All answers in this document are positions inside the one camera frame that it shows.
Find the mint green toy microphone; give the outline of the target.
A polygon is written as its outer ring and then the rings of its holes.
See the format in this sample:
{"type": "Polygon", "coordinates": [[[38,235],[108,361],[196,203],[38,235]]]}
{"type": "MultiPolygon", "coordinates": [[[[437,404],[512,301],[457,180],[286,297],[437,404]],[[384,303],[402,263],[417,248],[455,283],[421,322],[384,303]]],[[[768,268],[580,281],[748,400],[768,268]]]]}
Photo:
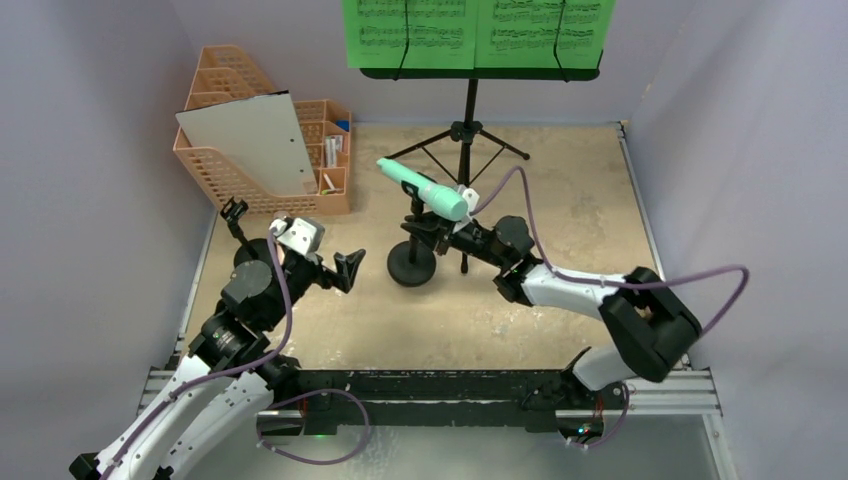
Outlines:
{"type": "Polygon", "coordinates": [[[420,199],[439,217],[458,222],[469,212],[467,201],[456,190],[430,180],[392,159],[381,158],[376,165],[404,192],[420,199]]]}

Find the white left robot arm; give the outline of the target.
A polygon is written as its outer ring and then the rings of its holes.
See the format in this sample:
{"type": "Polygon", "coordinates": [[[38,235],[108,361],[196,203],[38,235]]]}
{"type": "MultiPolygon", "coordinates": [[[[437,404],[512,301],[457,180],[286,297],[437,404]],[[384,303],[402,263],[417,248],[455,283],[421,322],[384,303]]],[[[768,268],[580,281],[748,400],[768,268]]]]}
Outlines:
{"type": "Polygon", "coordinates": [[[298,360],[271,348],[267,332],[292,321],[293,306],[313,285],[352,289],[366,252],[335,256],[335,269],[318,256],[271,250],[264,262],[239,264],[214,314],[190,342],[153,402],[108,447],[71,463],[75,479],[185,479],[241,424],[269,407],[291,408],[303,420],[321,400],[353,394],[308,378],[298,360]]]}

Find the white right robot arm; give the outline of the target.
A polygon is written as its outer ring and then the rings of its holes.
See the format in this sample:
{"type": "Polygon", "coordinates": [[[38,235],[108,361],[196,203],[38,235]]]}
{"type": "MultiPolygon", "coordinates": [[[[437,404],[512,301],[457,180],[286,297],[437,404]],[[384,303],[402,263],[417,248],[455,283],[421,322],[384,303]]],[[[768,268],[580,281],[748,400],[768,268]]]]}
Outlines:
{"type": "Polygon", "coordinates": [[[563,397],[573,406],[584,407],[601,389],[631,378],[662,382],[703,332],[670,288],[651,288],[659,278],[649,268],[637,267],[609,280],[549,268],[533,254],[535,242],[522,217],[504,216],[493,228],[476,220],[456,228],[427,212],[419,218],[406,216],[401,227],[437,254],[455,249],[498,268],[493,281],[509,302],[560,308],[605,325],[611,344],[579,354],[561,381],[563,397]]]}

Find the pink toy microphone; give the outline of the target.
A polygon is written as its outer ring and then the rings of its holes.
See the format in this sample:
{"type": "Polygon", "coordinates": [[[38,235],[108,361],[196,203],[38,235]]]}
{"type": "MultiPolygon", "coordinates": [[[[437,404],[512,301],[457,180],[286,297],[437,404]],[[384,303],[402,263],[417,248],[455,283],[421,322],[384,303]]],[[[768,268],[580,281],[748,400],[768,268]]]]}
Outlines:
{"type": "Polygon", "coordinates": [[[272,222],[272,231],[275,240],[275,251],[277,255],[277,263],[282,265],[285,259],[285,249],[280,242],[281,236],[288,229],[288,224],[286,222],[288,215],[285,211],[278,211],[275,213],[274,220],[272,222]]]}

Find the peach plastic file organizer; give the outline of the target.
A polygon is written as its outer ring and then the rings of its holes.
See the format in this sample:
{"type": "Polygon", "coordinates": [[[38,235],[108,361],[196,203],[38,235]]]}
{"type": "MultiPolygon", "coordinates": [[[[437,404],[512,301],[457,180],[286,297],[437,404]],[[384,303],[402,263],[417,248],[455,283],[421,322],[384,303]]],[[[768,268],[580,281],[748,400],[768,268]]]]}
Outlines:
{"type": "Polygon", "coordinates": [[[350,213],[352,112],[293,100],[240,47],[202,48],[176,119],[173,152],[216,206],[235,198],[255,213],[350,213]]]}

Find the black round microphone stand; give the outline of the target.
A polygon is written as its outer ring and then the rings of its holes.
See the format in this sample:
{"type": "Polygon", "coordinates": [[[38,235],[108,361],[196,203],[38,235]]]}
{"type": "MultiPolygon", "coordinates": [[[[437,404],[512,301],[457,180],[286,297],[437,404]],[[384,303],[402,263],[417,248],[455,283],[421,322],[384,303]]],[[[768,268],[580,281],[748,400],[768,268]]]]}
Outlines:
{"type": "Polygon", "coordinates": [[[271,254],[266,238],[248,239],[240,225],[240,219],[248,209],[249,205],[245,200],[237,201],[234,197],[230,197],[220,210],[220,216],[225,221],[230,235],[240,244],[233,256],[233,266],[237,267],[251,260],[259,260],[271,265],[271,254]]]}

